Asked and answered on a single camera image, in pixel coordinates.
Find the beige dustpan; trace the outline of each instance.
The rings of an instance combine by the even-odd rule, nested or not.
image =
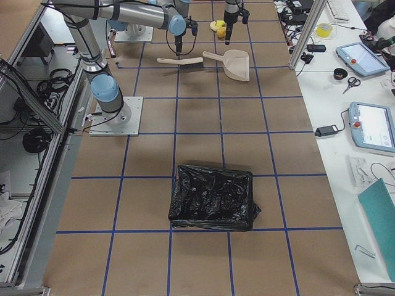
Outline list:
[[[218,55],[204,51],[203,56],[223,62],[223,69],[227,77],[234,80],[249,81],[249,56],[247,52],[230,49],[224,55]]]

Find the brush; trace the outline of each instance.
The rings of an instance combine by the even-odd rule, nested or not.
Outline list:
[[[197,69],[203,67],[202,57],[193,57],[191,59],[183,60],[164,59],[162,57],[158,57],[156,61],[161,64],[180,65],[180,69]]]

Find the white table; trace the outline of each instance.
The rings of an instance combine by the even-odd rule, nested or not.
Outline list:
[[[344,0],[342,3],[344,8],[347,7],[347,13],[352,19],[350,23],[342,25],[365,28],[351,0]],[[326,13],[325,9],[318,23],[330,22]],[[346,68],[349,77],[356,76],[356,74],[337,57],[335,49],[341,45],[358,42],[360,40],[358,35],[362,31],[341,27],[337,30],[335,39],[322,40],[319,43],[326,46],[326,52],[315,52],[313,61],[306,65],[303,72],[298,76],[313,128],[334,124],[338,128],[342,128],[343,123],[340,113],[346,110],[353,101],[386,105],[395,115],[395,97],[391,92],[393,87],[389,71],[381,76],[360,78],[362,82],[359,87],[352,88],[345,95],[342,95],[347,87],[347,78],[336,81],[333,78],[333,70],[341,67]],[[298,63],[296,73],[299,73],[303,64],[303,61]],[[345,119],[346,129],[344,131],[334,136],[317,138],[317,143],[361,283],[389,283],[391,280],[387,274],[380,250],[371,232],[364,210],[358,201],[357,195],[365,188],[354,186],[347,158],[363,157],[369,165],[373,162],[379,162],[387,167],[395,164],[395,158],[369,153],[365,149],[356,147],[348,127],[348,114],[345,114]],[[384,169],[374,167],[374,172],[386,182],[393,183],[389,173]],[[376,258],[371,258],[355,250],[356,245],[361,245],[365,249],[376,253]]]

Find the keyboard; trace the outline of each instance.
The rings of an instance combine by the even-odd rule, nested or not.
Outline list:
[[[348,23],[350,22],[350,17],[347,12],[344,11],[341,1],[342,0],[328,0],[328,10],[334,20],[338,23]]]

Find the gray device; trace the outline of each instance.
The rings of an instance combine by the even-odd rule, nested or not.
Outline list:
[[[353,102],[348,112],[356,146],[395,152],[395,127],[388,107]]]
[[[360,42],[337,47],[336,53],[346,65],[361,76],[380,74],[389,70],[384,61]]]

